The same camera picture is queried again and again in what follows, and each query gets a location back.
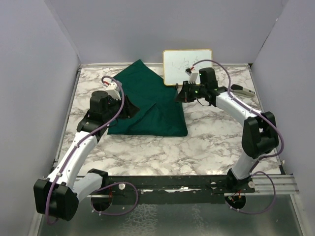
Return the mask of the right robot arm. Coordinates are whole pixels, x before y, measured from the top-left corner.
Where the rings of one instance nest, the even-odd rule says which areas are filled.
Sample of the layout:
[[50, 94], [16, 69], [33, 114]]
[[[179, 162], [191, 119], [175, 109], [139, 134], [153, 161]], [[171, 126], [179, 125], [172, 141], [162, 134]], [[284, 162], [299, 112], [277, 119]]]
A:
[[175, 100], [190, 103], [203, 98], [209, 106], [217, 107], [238, 121], [242, 128], [242, 153], [237, 163], [228, 170], [226, 188], [238, 192], [250, 179], [257, 161], [269, 154], [278, 144], [275, 116], [271, 112], [260, 112], [238, 100], [226, 87], [218, 85], [213, 68], [196, 71], [187, 68], [189, 80], [183, 81], [182, 89]]

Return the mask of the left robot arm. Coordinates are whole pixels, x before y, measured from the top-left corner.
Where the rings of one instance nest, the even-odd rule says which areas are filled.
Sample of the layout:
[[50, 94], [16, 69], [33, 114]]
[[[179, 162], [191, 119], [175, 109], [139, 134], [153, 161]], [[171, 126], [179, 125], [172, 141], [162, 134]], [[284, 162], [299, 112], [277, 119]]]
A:
[[78, 123], [77, 132], [69, 150], [58, 166], [46, 178], [38, 179], [34, 186], [36, 211], [45, 216], [70, 221], [79, 203], [93, 192], [105, 193], [114, 186], [105, 171], [91, 169], [81, 179], [77, 175], [87, 156], [99, 143], [109, 124], [117, 119], [132, 118], [139, 111], [123, 92], [112, 97], [109, 92], [92, 93], [90, 108]]

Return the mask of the white board with frame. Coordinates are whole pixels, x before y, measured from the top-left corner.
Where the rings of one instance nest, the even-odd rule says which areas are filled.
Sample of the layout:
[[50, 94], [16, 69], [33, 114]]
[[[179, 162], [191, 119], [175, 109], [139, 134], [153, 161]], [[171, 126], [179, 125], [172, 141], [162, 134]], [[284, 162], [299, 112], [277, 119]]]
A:
[[181, 86], [183, 81], [189, 80], [189, 75], [185, 72], [187, 68], [199, 69], [212, 67], [210, 60], [213, 59], [211, 49], [191, 49], [191, 50], [165, 50], [162, 53], [164, 84], [166, 86]]

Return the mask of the green surgical cloth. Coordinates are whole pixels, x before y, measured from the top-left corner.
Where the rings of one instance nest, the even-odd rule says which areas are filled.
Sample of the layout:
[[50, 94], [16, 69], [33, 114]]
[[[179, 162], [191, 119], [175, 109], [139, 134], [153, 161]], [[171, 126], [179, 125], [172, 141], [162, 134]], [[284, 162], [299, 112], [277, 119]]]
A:
[[175, 101], [177, 90], [167, 87], [157, 73], [137, 60], [114, 76], [122, 83], [126, 96], [139, 112], [121, 119], [108, 130], [109, 135], [151, 135], [185, 137], [188, 129], [183, 106]]

